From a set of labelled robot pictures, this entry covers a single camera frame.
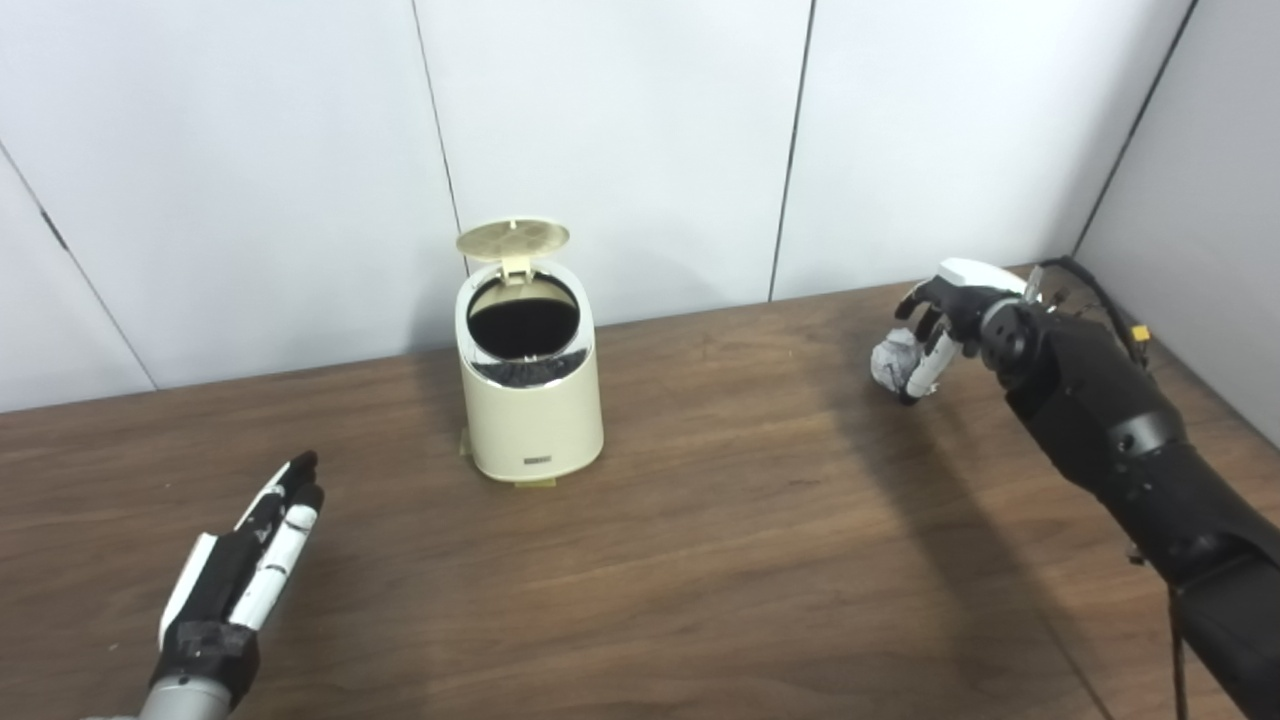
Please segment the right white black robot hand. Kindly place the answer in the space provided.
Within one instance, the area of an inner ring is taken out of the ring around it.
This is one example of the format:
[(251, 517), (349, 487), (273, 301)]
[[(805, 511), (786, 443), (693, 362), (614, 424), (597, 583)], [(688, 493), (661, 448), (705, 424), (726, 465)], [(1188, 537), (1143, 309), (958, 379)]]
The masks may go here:
[(922, 355), (913, 369), (896, 380), (899, 400), (914, 405), (931, 395), (957, 355), (972, 357), (977, 354), (988, 311), (1023, 297), (1027, 287), (1027, 281), (1004, 268), (964, 258), (943, 260), (933, 275), (911, 287), (893, 310), (893, 318), (905, 322), (915, 310), (924, 309), (911, 332)]

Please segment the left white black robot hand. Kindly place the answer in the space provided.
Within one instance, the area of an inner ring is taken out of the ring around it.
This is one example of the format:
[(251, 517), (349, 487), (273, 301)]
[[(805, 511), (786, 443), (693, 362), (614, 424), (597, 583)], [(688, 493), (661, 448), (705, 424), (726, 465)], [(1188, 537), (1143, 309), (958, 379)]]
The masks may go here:
[(306, 451), (275, 471), (230, 530), (197, 537), (163, 610), (142, 719), (232, 716), (324, 501), (317, 455)]

